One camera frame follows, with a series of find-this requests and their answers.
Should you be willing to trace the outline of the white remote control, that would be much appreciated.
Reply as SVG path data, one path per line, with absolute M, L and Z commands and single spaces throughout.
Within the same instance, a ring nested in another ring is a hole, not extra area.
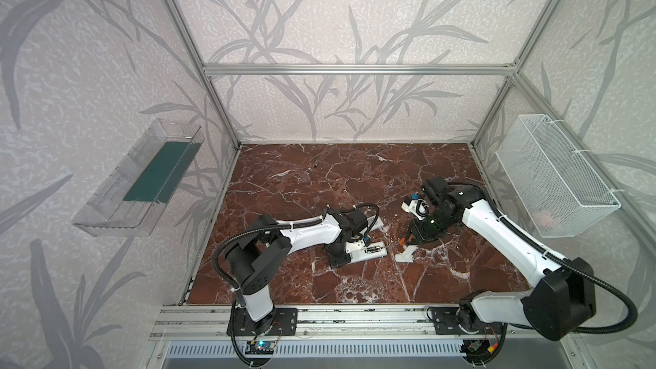
M 365 244 L 363 241 L 347 243 L 345 252 L 350 256 L 351 263 L 369 261 L 387 256 L 387 249 L 383 242 Z

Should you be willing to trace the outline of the white remote with coloured buttons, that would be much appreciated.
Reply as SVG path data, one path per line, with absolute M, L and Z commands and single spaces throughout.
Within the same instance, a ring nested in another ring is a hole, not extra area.
M 413 254 L 418 249 L 417 245 L 407 246 L 403 252 L 395 255 L 395 260 L 398 263 L 413 263 Z

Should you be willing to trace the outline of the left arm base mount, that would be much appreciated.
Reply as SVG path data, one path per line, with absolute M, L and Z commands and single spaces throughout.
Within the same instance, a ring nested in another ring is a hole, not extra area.
M 275 307 L 261 321 L 253 321 L 246 311 L 238 307 L 228 323 L 227 334 L 235 337 L 295 336 L 297 333 L 298 309 Z

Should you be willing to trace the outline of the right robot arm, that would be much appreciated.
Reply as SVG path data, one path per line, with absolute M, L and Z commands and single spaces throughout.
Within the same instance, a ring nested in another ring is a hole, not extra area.
M 405 246 L 436 242 L 450 227 L 462 224 L 483 237 L 505 256 L 528 282 L 520 292 L 473 292 L 459 302 L 454 320 L 464 331 L 477 334 L 487 324 L 501 323 L 536 331 L 559 341 L 571 332 L 610 334 L 631 328 L 638 319 L 634 302 L 609 283 L 596 278 L 582 258 L 568 259 L 531 237 L 504 215 L 479 184 L 428 179 L 420 194 L 407 196 L 402 209 L 414 216 Z M 618 298 L 626 316 L 610 326 L 587 327 L 596 315 L 596 289 Z

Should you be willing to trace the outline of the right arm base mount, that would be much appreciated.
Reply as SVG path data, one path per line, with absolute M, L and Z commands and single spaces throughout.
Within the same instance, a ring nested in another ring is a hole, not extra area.
M 437 335 L 501 336 L 507 328 L 500 322 L 484 323 L 465 307 L 428 307 L 428 320 Z

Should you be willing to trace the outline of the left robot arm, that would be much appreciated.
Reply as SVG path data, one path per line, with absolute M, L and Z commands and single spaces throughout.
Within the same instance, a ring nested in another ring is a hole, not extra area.
M 218 245 L 211 256 L 216 273 L 236 293 L 258 326 L 273 324 L 275 307 L 269 284 L 288 255 L 322 246 L 331 268 L 369 261 L 387 255 L 383 243 L 369 234 L 380 227 L 380 209 L 374 203 L 353 208 L 324 208 L 321 215 L 305 220 L 275 220 L 261 215 L 244 232 Z

